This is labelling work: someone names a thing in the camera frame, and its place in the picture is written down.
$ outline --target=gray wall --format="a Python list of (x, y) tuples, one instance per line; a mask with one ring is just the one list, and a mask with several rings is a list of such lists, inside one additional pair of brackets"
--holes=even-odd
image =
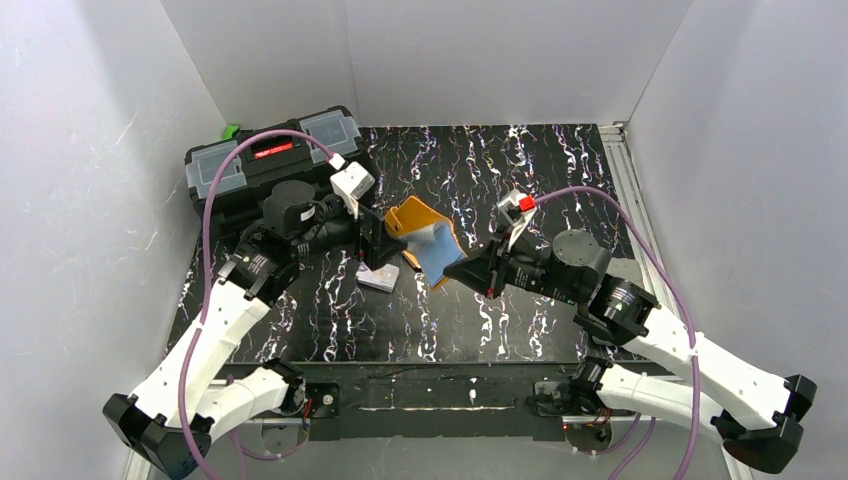
[(818, 382), (787, 479), (848, 468), (846, 19), (844, 1), (696, 0), (629, 128), (699, 328)]
[(161, 359), (221, 115), (158, 1), (0, 10), (3, 478), (114, 479), (100, 414)]
[(691, 0), (163, 0), (221, 112), (363, 125), (630, 118)]

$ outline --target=small box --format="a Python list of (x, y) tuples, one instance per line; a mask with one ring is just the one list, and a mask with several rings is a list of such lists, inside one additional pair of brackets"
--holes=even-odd
[(371, 271), (364, 263), (359, 264), (356, 271), (356, 281), (384, 292), (392, 293), (397, 284), (400, 269), (394, 265), (386, 264), (379, 270)]

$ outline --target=white connector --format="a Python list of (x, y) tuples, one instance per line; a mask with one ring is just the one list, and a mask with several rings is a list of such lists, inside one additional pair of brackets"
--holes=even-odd
[(344, 167), (345, 159), (339, 155), (338, 153), (334, 153), (332, 157), (330, 157), (327, 162), (330, 163), (330, 166), (335, 168), (337, 171), (341, 170)]
[(333, 192), (344, 200), (347, 211), (354, 218), (359, 218), (357, 200), (374, 186), (374, 177), (359, 163), (350, 162), (347, 168), (330, 177), (330, 183), (333, 185)]

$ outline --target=red connector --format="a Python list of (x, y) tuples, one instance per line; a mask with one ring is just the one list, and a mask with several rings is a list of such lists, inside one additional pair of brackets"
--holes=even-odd
[(518, 201), (518, 207), (521, 208), (522, 212), (526, 212), (527, 210), (533, 210), (534, 208), (536, 208), (536, 200), (533, 200), (533, 197), (528, 195)]

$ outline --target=red label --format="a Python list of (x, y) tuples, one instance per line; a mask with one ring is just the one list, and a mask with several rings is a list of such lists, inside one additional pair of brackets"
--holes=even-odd
[(284, 143), (282, 145), (277, 145), (276, 147), (271, 147), (266, 150), (262, 150), (253, 154), (253, 158), (259, 159), (262, 157), (267, 157), (268, 155), (273, 155), (275, 153), (284, 152), (286, 150), (291, 150), (294, 147), (294, 144), (291, 142)]

